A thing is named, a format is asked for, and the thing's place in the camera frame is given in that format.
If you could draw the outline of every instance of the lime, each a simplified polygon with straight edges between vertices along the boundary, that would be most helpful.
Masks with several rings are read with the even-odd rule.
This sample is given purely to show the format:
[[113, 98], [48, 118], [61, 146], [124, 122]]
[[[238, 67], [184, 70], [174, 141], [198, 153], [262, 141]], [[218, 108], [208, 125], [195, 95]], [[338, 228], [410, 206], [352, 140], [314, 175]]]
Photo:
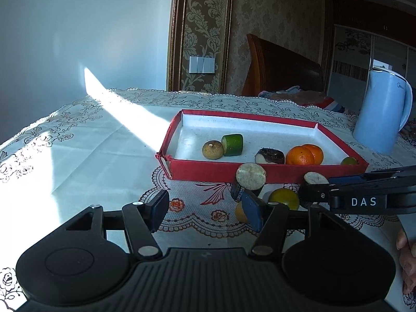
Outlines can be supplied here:
[[354, 157], [346, 157], [342, 160], [341, 165], [357, 165], [358, 162]]
[[239, 203], [237, 204], [235, 214], [236, 214], [236, 219], [237, 219], [240, 223], [245, 223], [245, 224], [247, 224], [247, 223], [248, 223], [248, 219], [247, 219], [247, 217], [246, 217], [246, 216], [245, 216], [245, 214], [244, 214], [244, 211], [243, 211], [243, 205], [241, 204], [241, 202], [239, 202]]
[[290, 210], [299, 209], [299, 197], [297, 193], [285, 187], [274, 190], [270, 194], [269, 202], [286, 204]]

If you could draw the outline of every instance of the lace tablecloth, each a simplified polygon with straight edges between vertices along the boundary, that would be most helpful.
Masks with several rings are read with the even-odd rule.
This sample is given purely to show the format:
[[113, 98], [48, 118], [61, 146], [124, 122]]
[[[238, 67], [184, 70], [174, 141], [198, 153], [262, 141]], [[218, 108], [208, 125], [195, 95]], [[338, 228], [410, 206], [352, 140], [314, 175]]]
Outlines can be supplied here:
[[[255, 233], [236, 220], [230, 184], [164, 177], [154, 154], [180, 109], [315, 121], [363, 156], [370, 163], [368, 171], [416, 164], [416, 148], [403, 138], [398, 138], [392, 156], [374, 153], [352, 137], [356, 117], [290, 101], [138, 89], [102, 90], [93, 96], [62, 107], [0, 146], [0, 312], [17, 309], [25, 301], [14, 272], [19, 256], [92, 203], [120, 210], [168, 189], [169, 212], [154, 234], [164, 252], [169, 247], [250, 247]], [[281, 184], [263, 191], [282, 186], [297, 189], [296, 184]], [[398, 311], [414, 311], [413, 293], [402, 294], [395, 247], [397, 217], [342, 218], [394, 256], [397, 275], [386, 300]], [[288, 231], [285, 248], [300, 241], [302, 233]], [[108, 239], [127, 250], [123, 233], [109, 232]]]

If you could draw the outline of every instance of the light switch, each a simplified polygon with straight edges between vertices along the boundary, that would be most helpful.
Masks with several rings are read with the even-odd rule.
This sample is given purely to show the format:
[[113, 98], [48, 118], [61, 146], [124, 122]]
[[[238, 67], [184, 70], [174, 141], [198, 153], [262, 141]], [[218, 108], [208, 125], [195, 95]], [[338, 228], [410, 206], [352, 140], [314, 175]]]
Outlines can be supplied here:
[[198, 61], [198, 57], [197, 56], [190, 56], [189, 57], [189, 72], [190, 73], [196, 74], [197, 67], [198, 67], [197, 61]]
[[204, 57], [204, 65], [202, 67], [203, 74], [215, 73], [215, 59], [212, 57]]
[[196, 72], [201, 74], [204, 66], [204, 57], [198, 56], [196, 65]]
[[191, 74], [213, 74], [215, 73], [215, 59], [211, 57], [190, 56], [189, 72]]

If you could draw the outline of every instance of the small round fruit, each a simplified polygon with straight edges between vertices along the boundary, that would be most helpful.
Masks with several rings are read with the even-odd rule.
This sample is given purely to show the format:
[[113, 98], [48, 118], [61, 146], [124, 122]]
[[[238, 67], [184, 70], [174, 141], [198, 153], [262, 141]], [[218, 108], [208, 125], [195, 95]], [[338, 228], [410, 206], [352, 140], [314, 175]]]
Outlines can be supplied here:
[[313, 157], [315, 159], [315, 165], [321, 165], [324, 160], [324, 152], [319, 146], [316, 146], [315, 144], [304, 144], [303, 147], [310, 150], [310, 152], [313, 154]]
[[314, 165], [315, 158], [312, 152], [303, 146], [295, 146], [286, 154], [288, 165]]
[[305, 173], [303, 179], [308, 184], [329, 184], [329, 181], [326, 179], [324, 175], [312, 171]]
[[354, 157], [346, 157], [342, 160], [341, 165], [357, 165], [358, 161]]
[[243, 163], [236, 172], [238, 184], [248, 190], [258, 190], [266, 183], [266, 170], [256, 163]]
[[244, 214], [243, 211], [243, 205], [241, 204], [241, 202], [238, 202], [237, 206], [236, 206], [236, 210], [235, 210], [235, 214], [236, 214], [236, 219], [240, 222], [240, 223], [248, 223], [248, 219]]
[[224, 154], [223, 145], [217, 140], [210, 140], [202, 147], [202, 154], [208, 159], [219, 159]]
[[274, 190], [269, 196], [269, 202], [286, 204], [290, 210], [297, 210], [300, 205], [297, 193], [285, 187]]

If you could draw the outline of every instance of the patterned wallpaper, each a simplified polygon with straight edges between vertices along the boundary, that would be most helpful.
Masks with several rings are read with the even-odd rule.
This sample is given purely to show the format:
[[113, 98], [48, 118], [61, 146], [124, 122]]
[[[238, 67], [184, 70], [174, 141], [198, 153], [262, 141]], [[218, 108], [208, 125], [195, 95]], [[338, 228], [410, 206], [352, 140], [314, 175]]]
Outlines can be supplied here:
[[319, 61], [323, 0], [233, 0], [226, 93], [241, 95], [252, 33]]
[[[181, 89], [218, 93], [227, 0], [186, 0]], [[215, 58], [215, 74], [190, 74], [189, 56]]]

